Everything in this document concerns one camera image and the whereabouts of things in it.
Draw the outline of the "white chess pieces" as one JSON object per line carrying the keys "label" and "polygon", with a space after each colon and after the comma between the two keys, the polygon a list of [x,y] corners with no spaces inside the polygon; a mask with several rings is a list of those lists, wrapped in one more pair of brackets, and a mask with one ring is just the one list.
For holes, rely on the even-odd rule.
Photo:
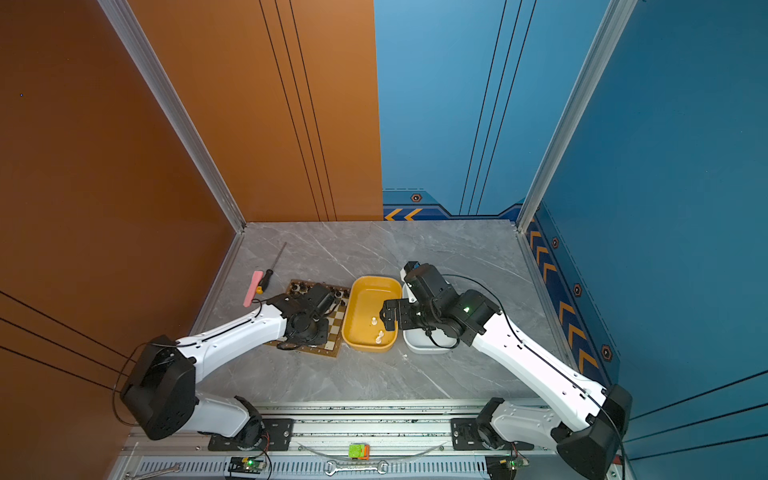
{"label": "white chess pieces", "polygon": [[373,318],[371,319],[371,325],[372,325],[373,327],[376,327],[376,328],[377,328],[376,337],[375,337],[375,339],[374,339],[374,342],[375,342],[375,344],[376,344],[376,345],[380,345],[380,344],[382,343],[382,341],[383,341],[383,337],[384,337],[384,334],[385,334],[385,331],[384,331],[384,330],[382,330],[382,329],[379,327],[379,324],[380,324],[380,322],[379,322],[379,320],[378,320],[376,317],[373,317]]}

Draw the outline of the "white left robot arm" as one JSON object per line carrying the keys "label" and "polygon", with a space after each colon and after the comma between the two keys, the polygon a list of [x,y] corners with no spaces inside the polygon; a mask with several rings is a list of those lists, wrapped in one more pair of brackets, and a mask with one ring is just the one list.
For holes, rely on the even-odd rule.
{"label": "white left robot arm", "polygon": [[151,440],[197,432],[250,450],[266,442],[262,415],[244,397],[201,392],[199,384],[228,362],[277,341],[290,347],[322,346],[328,317],[343,297],[324,284],[300,295],[280,294],[226,324],[171,340],[161,335],[142,349],[120,400]]}

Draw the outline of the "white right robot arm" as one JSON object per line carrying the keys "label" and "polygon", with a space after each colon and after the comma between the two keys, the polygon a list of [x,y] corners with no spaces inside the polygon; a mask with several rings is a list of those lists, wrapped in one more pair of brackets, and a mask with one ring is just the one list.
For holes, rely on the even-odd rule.
{"label": "white right robot arm", "polygon": [[408,262],[401,271],[406,293],[384,301],[387,329],[440,330],[488,356],[545,403],[521,407],[489,400],[476,419],[487,446],[524,442],[555,451],[585,479],[603,479],[616,458],[625,458],[624,437],[633,398],[618,384],[604,386],[566,365],[525,334],[497,295],[480,282],[458,293],[428,263]]}

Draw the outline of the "black chess pieces on board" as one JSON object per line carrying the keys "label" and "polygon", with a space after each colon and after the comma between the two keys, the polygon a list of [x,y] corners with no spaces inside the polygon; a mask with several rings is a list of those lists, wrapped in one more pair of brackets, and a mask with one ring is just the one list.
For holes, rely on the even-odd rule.
{"label": "black chess pieces on board", "polygon": [[[311,282],[292,282],[288,289],[291,296],[301,296],[307,293],[309,290],[316,286],[320,286],[320,283]],[[350,295],[350,289],[346,287],[339,287],[334,285],[322,284],[322,287],[327,289],[329,293],[336,299],[348,299]]]}

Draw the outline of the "green circuit board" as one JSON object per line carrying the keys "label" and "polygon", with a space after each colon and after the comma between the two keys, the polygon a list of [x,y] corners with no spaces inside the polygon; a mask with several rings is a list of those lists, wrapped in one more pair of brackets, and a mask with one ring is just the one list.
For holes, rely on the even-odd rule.
{"label": "green circuit board", "polygon": [[230,476],[249,478],[268,472],[267,461],[263,457],[231,457],[227,472]]}

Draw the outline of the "white plastic tray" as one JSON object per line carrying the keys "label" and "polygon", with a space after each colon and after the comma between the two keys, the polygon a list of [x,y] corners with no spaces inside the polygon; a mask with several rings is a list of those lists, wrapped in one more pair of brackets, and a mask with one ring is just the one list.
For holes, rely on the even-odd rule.
{"label": "white plastic tray", "polygon": [[424,310],[406,283],[402,285],[402,293],[414,309],[412,316],[415,318],[413,321],[415,328],[403,331],[407,347],[414,353],[429,355],[447,353],[449,350],[456,349],[459,341],[447,336],[440,328],[432,327],[429,331],[425,329]]}

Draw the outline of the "brown chessboard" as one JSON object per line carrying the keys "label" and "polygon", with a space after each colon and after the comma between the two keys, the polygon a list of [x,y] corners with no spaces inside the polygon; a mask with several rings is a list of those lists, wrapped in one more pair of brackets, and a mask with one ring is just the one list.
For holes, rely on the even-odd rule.
{"label": "brown chessboard", "polygon": [[[290,284],[292,282],[311,282],[311,281],[293,279],[289,283],[289,286],[286,288],[285,294],[287,295],[290,295],[288,289],[290,288]],[[348,299],[336,299],[336,305],[328,315],[329,333],[328,333],[328,340],[325,345],[321,347],[303,346],[296,350],[301,352],[336,358],[338,356],[338,352],[340,349],[341,327],[343,326],[343,323],[344,323],[345,313],[349,304],[349,299],[350,299],[350,295]],[[276,347],[276,345],[280,341],[281,341],[281,337],[279,337],[276,340],[272,340],[268,342],[268,345]]]}

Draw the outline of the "yellow plastic tray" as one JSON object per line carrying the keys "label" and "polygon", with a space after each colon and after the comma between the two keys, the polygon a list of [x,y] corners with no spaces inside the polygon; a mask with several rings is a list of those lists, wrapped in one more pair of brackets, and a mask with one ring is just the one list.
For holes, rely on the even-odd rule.
{"label": "yellow plastic tray", "polygon": [[[385,353],[396,342],[398,329],[387,330],[379,313],[386,300],[401,298],[401,284],[389,277],[363,276],[352,286],[349,305],[342,326],[344,341],[354,350],[366,353]],[[371,325],[371,319],[376,317],[379,327],[385,331],[383,341],[376,345],[377,328]]]}

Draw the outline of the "green orange small box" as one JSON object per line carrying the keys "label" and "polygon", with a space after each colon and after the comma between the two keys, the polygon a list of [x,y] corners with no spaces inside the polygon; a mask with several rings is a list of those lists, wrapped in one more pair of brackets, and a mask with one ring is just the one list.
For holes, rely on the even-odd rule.
{"label": "green orange small box", "polygon": [[369,460],[370,446],[365,443],[354,443],[348,447],[347,457],[351,460]]}

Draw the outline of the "silver wrench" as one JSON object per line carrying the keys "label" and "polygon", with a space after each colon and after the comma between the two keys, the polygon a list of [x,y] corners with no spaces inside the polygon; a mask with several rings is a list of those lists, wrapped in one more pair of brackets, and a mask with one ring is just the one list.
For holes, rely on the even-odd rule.
{"label": "silver wrench", "polygon": [[365,472],[385,475],[389,472],[389,469],[390,464],[386,460],[374,463],[351,463],[328,460],[324,466],[324,473],[329,477],[344,472]]}

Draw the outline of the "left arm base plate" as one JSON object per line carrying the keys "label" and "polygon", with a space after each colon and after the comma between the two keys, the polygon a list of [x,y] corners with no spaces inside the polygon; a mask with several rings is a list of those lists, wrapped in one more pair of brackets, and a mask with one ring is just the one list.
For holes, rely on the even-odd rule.
{"label": "left arm base plate", "polygon": [[207,450],[213,452],[288,451],[294,430],[291,418],[250,420],[234,437],[210,437]]}

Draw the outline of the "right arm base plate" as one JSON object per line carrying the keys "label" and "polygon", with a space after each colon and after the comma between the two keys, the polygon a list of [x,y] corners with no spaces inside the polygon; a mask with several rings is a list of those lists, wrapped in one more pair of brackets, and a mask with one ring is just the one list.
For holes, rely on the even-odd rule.
{"label": "right arm base plate", "polygon": [[508,442],[493,433],[488,426],[479,427],[475,418],[452,418],[450,437],[455,451],[511,450],[532,451],[534,445],[526,442]]}

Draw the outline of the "aluminium right corner post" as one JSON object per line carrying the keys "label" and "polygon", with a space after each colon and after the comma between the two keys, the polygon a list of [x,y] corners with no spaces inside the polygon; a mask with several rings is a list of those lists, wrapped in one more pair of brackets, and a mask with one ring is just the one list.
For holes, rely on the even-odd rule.
{"label": "aluminium right corner post", "polygon": [[609,2],[516,220],[520,234],[533,220],[637,3]]}

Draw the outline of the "aluminium corner post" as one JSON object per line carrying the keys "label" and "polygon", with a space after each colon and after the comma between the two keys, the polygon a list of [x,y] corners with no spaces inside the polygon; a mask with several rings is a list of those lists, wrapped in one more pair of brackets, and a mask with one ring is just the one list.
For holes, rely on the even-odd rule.
{"label": "aluminium corner post", "polygon": [[226,219],[236,233],[243,233],[246,228],[244,215],[130,4],[117,0],[99,0],[98,4]]}
{"label": "aluminium corner post", "polygon": [[516,220],[520,234],[533,220],[637,3],[609,2]]}

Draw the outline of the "aluminium left corner post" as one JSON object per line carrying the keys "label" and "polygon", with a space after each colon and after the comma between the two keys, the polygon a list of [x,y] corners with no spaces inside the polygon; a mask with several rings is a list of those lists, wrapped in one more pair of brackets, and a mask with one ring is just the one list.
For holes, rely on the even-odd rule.
{"label": "aluminium left corner post", "polygon": [[130,4],[117,0],[99,0],[98,4],[226,219],[236,233],[243,233],[246,228],[244,215]]}

